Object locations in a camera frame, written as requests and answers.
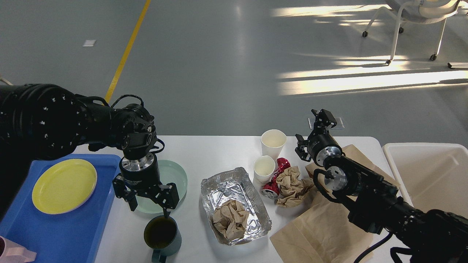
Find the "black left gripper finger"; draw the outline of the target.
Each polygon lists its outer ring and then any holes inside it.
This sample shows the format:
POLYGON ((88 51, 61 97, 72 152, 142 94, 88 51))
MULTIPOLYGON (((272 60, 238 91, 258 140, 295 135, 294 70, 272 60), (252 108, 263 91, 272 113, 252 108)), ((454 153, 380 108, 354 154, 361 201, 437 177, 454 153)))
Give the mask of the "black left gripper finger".
POLYGON ((170 211, 174 210, 179 201, 178 189, 175 183, 159 184, 148 188, 148 198, 163 210, 164 218, 169 218, 170 211))
POLYGON ((125 202, 127 202, 130 210, 135 211, 138 206, 137 200, 135 198, 137 190, 128 190, 122 175, 117 175, 112 180, 112 186, 116 198, 122 198, 125 202))

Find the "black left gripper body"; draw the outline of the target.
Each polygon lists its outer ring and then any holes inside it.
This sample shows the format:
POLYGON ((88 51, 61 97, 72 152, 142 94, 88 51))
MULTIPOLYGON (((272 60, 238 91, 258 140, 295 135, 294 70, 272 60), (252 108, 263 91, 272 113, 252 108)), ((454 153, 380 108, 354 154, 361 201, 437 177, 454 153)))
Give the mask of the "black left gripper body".
POLYGON ((123 157, 119 169, 127 189, 137 190, 138 196, 148 198, 148 188, 161 184, 158 160, 153 152, 138 160, 123 157))

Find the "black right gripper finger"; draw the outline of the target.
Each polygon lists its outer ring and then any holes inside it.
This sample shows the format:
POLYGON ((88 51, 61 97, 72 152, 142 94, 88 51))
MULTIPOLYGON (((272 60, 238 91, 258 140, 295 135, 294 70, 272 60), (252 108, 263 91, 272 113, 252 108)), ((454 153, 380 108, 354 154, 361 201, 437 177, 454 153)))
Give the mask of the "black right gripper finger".
POLYGON ((310 154, 307 150, 310 140, 304 139, 300 134, 295 134, 295 137, 297 139, 296 154, 301 160, 310 161, 310 154))
POLYGON ((333 114, 325 109, 315 110, 311 109, 312 114, 315 116, 315 122, 312 129, 312 136, 328 134, 329 129, 337 125, 336 118, 333 114))

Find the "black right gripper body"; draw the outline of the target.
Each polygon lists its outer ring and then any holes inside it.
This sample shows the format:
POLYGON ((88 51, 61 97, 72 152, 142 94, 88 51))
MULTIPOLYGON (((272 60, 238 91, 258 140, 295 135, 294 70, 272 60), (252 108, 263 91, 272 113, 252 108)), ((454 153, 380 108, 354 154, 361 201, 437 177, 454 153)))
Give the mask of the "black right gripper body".
POLYGON ((318 166, 323 166, 325 160, 331 156, 341 156, 341 147, 330 134, 311 137, 307 151, 318 166))

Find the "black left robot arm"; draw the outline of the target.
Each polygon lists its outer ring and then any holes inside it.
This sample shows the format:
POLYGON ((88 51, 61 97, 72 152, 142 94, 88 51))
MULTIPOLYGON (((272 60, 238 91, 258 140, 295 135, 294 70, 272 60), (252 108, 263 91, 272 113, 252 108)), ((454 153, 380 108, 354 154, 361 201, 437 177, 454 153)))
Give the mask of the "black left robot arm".
POLYGON ((26 150, 33 160, 57 160, 79 145, 96 152, 109 147, 123 153, 112 185, 131 211, 137 196, 159 205, 165 217, 180 202, 175 183, 162 183, 156 154, 154 116, 142 99, 123 108, 98 96, 74 94, 54 84, 1 85, 1 149, 26 150))

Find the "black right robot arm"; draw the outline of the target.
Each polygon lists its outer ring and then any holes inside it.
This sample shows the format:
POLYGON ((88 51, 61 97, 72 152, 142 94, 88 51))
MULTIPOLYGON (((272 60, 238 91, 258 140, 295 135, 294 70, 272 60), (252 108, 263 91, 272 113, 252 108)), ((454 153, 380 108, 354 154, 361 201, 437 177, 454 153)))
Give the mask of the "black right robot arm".
POLYGON ((400 263, 399 254, 409 255, 412 263, 466 263, 468 258, 467 219, 432 209, 418 210, 398 197, 398 187, 384 176, 347 157, 330 135, 337 121, 328 110, 312 109, 313 129, 307 139, 296 134, 295 152, 301 160, 318 166, 312 180, 327 200, 340 203, 349 211, 348 220, 365 232, 388 235, 361 253, 360 262, 370 252, 396 236, 404 248, 392 247, 391 259, 400 263))

